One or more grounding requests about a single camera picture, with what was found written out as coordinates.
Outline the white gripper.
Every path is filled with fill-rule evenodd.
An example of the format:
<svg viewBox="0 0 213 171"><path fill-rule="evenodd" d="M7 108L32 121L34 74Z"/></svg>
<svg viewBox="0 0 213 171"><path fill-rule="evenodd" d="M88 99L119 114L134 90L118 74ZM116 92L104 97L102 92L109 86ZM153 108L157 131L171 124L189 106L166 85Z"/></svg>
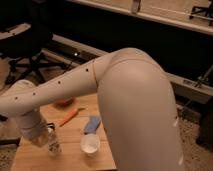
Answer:
<svg viewBox="0 0 213 171"><path fill-rule="evenodd" d="M47 121L38 109L17 116L15 122L22 136L34 146L43 147L49 143Z"/></svg>

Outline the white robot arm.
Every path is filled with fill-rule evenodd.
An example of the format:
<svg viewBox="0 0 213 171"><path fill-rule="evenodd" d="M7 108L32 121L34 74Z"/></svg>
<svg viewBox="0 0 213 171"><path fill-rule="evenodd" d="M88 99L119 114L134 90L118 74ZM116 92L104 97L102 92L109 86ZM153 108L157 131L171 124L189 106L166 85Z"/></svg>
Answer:
<svg viewBox="0 0 213 171"><path fill-rule="evenodd" d="M146 52L123 48L33 88L0 96L0 114L95 93L118 171L185 171L174 92Z"/></svg>

